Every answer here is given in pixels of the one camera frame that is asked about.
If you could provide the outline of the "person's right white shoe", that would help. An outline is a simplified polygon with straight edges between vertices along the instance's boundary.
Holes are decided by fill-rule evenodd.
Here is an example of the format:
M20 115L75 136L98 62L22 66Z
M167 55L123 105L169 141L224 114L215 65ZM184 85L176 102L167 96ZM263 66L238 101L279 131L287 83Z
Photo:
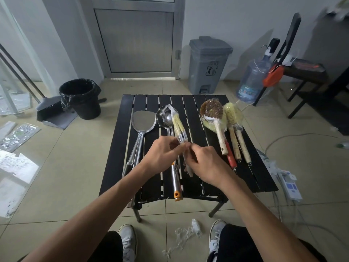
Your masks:
M222 219L218 219L212 224L209 233L209 255L218 252L220 235L225 225L227 225L227 223Z

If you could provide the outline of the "crumpled clear plastic wrapper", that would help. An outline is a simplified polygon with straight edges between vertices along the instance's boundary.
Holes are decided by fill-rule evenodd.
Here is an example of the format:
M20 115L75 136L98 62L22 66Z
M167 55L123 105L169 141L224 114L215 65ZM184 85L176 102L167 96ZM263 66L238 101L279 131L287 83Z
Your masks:
M176 235L176 246L170 247L168 250L162 251L163 255L166 256L167 258L170 258L171 254L174 251L183 250L187 241L191 237L196 236L200 238L203 235L203 233L198 220L192 219L191 225L188 228L182 228L182 227L177 228L175 230L175 235Z

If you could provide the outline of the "black broom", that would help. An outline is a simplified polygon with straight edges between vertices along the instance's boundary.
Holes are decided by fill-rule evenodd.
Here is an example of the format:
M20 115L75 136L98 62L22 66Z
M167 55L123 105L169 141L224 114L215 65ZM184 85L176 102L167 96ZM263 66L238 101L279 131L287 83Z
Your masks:
M61 105L60 96L46 97L42 91L37 87L37 85L29 78L25 71L19 66L19 64L13 59L13 57L7 52L7 50L0 43L0 59L8 67L8 69L14 74L14 76L22 83L24 88L30 93L30 95L37 101L37 120L40 122L47 121L48 119L64 113ZM33 91L28 87L25 81L17 73L14 67L8 62L10 60L16 69L27 79L31 86L38 92L42 100L40 101Z

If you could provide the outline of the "person's right forearm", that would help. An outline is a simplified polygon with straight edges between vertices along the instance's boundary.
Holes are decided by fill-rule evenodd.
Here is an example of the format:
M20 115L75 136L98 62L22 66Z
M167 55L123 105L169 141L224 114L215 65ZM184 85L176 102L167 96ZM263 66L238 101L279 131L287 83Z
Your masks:
M319 262L242 179L227 172L217 186L235 207L264 262Z

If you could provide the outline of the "steel ladle with orange tip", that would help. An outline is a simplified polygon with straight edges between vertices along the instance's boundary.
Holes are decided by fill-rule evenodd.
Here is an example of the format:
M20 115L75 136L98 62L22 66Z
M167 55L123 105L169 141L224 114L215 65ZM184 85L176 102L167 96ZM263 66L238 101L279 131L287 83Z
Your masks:
M160 107L158 109L158 111L156 112L156 121L157 121L157 123L159 124L160 127L163 127L163 128L165 128L167 130L167 135L171 136L170 129L163 122L163 116L161 114L162 107ZM176 167L175 167L175 162L176 162L176 160L171 165L171 176L172 176L172 183L173 183L173 190L174 190L173 195L174 195L175 201L177 202L177 201L182 200L183 197L182 197L182 189L181 189L181 184L180 184L180 178L179 178L179 174L177 173L177 170L176 170Z

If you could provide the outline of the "person's right hand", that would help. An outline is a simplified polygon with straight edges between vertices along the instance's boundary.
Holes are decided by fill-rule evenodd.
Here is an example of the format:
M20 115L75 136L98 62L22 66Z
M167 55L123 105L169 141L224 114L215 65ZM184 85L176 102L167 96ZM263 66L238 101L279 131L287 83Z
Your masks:
M192 169L204 182L224 192L238 186L237 178L232 175L232 169L219 157L212 146L201 147L191 144L189 150L194 159Z

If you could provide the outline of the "steel spatula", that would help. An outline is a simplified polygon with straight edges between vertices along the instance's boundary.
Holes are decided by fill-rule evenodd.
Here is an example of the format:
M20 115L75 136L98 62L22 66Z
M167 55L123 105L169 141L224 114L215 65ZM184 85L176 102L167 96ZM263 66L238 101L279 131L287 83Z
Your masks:
M144 135L150 132L156 124L156 113L151 111L136 111L132 114L132 126L138 132L136 143L124 167L122 178L127 175L139 162L143 154Z

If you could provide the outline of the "plastic-wrapped yellow brush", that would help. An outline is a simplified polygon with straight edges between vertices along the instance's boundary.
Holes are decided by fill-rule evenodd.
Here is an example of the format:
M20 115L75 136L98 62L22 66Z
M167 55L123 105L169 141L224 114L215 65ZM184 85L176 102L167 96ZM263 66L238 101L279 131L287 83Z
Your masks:
M188 136L186 134L185 128L180 120L178 111L170 104L166 105L166 108L171 110L172 122L174 125L174 131L177 135L177 139L180 143L188 142Z

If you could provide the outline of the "person's right leg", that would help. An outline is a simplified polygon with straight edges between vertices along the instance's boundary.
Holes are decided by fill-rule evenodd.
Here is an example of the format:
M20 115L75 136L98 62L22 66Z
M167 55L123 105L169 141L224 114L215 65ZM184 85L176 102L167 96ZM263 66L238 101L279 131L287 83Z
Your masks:
M325 256L310 243L299 240L319 262L327 262ZM218 252L208 255L207 262L264 262L264 260L247 228L227 223L220 235Z

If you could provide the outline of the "person's leg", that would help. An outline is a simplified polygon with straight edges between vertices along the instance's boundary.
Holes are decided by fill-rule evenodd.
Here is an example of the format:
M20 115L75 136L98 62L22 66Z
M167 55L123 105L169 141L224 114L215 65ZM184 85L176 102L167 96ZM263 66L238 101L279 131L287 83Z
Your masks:
M327 262L325 256L310 243L299 240L319 262ZM218 252L208 255L207 262L264 262L264 260L247 228L227 223L220 235Z
M87 262L123 262L123 244L116 231L109 231Z

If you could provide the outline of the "clear plastic packaging sheet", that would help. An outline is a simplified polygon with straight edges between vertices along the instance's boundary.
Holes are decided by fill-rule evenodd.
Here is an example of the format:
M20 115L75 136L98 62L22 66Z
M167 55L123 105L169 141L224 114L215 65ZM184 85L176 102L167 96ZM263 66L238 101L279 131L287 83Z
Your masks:
M0 150L13 153L40 130L38 126L23 123L0 141Z

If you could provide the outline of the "black slatted folding table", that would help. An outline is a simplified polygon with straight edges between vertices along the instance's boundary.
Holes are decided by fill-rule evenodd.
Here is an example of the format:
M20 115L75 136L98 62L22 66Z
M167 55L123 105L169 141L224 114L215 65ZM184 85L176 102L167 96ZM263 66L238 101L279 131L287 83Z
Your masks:
M228 102L225 95L123 95L119 107L116 126L110 146L107 164L102 179L99 195L115 185L122 176L124 159L131 155L138 133L130 125L134 111L156 112L162 106L172 104L179 112L179 117L186 132L190 132L189 141L200 146L213 146L219 152L220 145L214 132L201 123L199 107L204 101L217 97L222 104ZM264 162L246 132L242 133L252 165L244 159L237 163L236 174L242 178L253 193L276 192L278 187L268 172ZM184 198L200 201L217 202L209 213L212 217L227 201L227 197L216 187L202 181L198 176L190 177L184 171L183 157L180 157L182 194ZM168 199L174 202L171 170L167 169L161 177L155 175L139 190L135 198L135 214L141 221L139 210L150 202Z

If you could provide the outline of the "person's left white shoe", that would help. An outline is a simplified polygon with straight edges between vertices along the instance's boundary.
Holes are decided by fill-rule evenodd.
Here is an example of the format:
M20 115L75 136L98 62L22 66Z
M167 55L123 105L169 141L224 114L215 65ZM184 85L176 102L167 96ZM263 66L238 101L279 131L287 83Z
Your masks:
M118 234L123 245L123 262L135 262L138 247L135 228L130 224L124 224L120 227Z

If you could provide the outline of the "steel spoon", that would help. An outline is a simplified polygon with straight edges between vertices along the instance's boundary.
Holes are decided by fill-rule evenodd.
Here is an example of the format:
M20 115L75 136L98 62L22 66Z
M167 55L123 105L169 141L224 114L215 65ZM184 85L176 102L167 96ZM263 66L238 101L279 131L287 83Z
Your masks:
M163 113L163 121L170 129L171 136L177 137L177 135L175 134L175 131L174 131L171 110L169 108L166 108L166 106L165 106L165 107L162 107L162 113ZM180 173L180 157L179 156L176 159L175 167L176 167L177 173L179 174Z

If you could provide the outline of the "person's left hand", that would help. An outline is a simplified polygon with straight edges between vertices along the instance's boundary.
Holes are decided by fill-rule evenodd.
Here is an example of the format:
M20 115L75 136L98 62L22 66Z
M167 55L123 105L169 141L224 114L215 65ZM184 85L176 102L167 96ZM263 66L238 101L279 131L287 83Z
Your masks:
M174 136L160 136L137 165L143 176L150 178L172 165L174 161L171 160L171 145L191 145L191 143L180 143Z

